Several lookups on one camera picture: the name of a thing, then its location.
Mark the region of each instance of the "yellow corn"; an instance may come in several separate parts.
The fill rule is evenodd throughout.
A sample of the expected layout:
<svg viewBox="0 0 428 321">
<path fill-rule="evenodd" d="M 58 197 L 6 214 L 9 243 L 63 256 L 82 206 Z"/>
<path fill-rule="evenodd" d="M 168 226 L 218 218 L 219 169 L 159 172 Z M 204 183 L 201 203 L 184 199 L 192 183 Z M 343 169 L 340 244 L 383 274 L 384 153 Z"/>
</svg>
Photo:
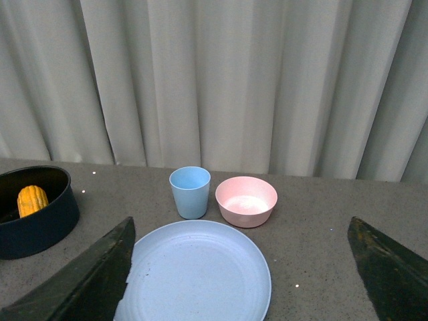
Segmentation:
<svg viewBox="0 0 428 321">
<path fill-rule="evenodd" d="M 35 185 L 24 187 L 18 194 L 17 202 L 19 217 L 31 215 L 48 204 L 45 191 Z"/>
</svg>

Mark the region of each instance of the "plastic plate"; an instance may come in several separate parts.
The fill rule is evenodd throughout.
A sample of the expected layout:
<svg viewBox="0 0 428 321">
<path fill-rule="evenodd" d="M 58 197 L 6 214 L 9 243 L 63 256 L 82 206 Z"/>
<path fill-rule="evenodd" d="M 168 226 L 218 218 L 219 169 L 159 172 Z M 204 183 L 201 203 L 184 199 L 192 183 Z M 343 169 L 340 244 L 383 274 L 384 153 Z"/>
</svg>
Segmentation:
<svg viewBox="0 0 428 321">
<path fill-rule="evenodd" d="M 258 247 L 212 221 L 160 227 L 134 246 L 115 321 L 262 321 L 272 283 Z"/>
</svg>

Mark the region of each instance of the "white curtain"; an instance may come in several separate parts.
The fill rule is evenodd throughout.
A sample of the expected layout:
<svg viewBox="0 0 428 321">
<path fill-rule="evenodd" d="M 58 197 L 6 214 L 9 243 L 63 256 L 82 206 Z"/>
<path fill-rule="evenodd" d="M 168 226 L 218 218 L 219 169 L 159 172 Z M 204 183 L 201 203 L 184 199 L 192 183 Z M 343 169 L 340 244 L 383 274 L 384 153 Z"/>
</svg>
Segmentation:
<svg viewBox="0 0 428 321">
<path fill-rule="evenodd" d="M 428 183 L 426 0 L 0 0 L 0 157 Z"/>
</svg>

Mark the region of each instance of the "blue plastic cup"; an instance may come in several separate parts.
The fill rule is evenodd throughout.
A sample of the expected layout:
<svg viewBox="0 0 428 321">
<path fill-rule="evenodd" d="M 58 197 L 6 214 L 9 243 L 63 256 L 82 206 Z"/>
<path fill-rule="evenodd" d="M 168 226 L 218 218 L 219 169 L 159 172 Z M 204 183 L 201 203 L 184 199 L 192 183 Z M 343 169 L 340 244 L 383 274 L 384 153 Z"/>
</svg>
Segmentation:
<svg viewBox="0 0 428 321">
<path fill-rule="evenodd" d="M 207 212 L 210 180 L 209 172 L 201 167 L 182 167 L 170 175 L 175 205 L 183 219 L 198 219 Z"/>
</svg>

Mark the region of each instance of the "table surface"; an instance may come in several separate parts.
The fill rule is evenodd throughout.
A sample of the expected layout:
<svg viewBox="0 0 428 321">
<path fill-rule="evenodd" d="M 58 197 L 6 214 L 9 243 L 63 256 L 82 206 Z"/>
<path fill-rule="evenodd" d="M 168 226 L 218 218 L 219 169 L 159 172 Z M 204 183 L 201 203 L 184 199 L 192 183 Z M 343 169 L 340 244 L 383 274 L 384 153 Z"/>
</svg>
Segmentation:
<svg viewBox="0 0 428 321">
<path fill-rule="evenodd" d="M 0 174 L 32 165 L 55 165 L 70 173 L 81 217 L 53 247 L 23 259 L 0 260 L 0 308 L 46 281 L 128 216 L 134 217 L 136 240 L 183 220 L 169 185 L 173 169 L 0 158 Z M 211 172 L 208 211 L 201 219 L 227 224 L 215 189 L 240 175 Z M 270 268 L 272 298 L 265 320 L 378 320 L 347 239 L 353 216 L 428 257 L 428 185 L 250 176 L 278 192 L 266 223 L 238 229 L 260 248 Z"/>
</svg>

